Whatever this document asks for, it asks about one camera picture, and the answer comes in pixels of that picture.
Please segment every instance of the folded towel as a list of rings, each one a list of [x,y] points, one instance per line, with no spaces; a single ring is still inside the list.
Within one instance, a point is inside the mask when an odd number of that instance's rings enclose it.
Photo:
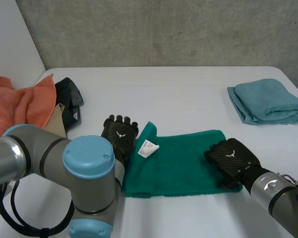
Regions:
[[[229,192],[222,188],[222,173],[204,157],[210,146],[225,140],[220,130],[166,137],[157,137],[156,133],[156,127],[149,122],[136,141],[123,183],[127,197]],[[159,149],[144,158],[138,151],[146,139]]]
[[[0,136],[16,124],[45,127],[56,102],[52,76],[34,87],[19,90],[13,89],[10,79],[0,76]]]
[[[236,87],[228,87],[227,91],[243,123],[298,123],[298,98],[275,79],[242,83]]]

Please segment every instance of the white wall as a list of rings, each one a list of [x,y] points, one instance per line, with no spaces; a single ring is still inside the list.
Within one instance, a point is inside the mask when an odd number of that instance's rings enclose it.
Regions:
[[[44,72],[15,0],[0,0],[0,75],[23,88],[33,86]]]

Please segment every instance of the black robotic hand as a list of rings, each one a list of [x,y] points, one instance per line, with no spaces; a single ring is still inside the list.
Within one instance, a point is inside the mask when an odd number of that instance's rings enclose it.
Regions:
[[[234,138],[211,146],[204,156],[224,173],[224,186],[229,189],[241,186],[241,177],[246,169],[252,166],[261,168],[258,158]]]
[[[138,134],[138,123],[130,124],[129,117],[117,115],[114,121],[114,115],[110,115],[104,122],[104,130],[101,134],[113,146],[115,157],[124,167],[128,165],[129,156],[135,147],[136,136]]]

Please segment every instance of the gray wall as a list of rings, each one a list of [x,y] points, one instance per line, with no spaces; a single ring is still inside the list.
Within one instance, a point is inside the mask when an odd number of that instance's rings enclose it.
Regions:
[[[270,65],[298,87],[298,0],[17,0],[47,69]]]

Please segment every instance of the white table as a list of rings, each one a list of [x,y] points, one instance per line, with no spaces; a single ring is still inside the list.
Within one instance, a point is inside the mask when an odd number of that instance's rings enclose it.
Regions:
[[[298,89],[273,67],[125,67],[55,68],[58,82],[69,77],[79,88],[84,106],[81,125],[70,139],[99,135],[110,115],[129,116],[140,132],[148,121],[158,136],[220,129],[242,141],[262,166],[298,180],[298,125],[243,124],[226,88],[262,78],[275,78],[298,97]],[[31,175],[21,180],[16,206],[30,224],[51,227],[68,209],[69,191]],[[0,217],[0,237],[22,237]],[[56,235],[68,237],[67,231]],[[187,197],[120,198],[112,238],[291,238],[257,205],[246,189],[240,193]]]

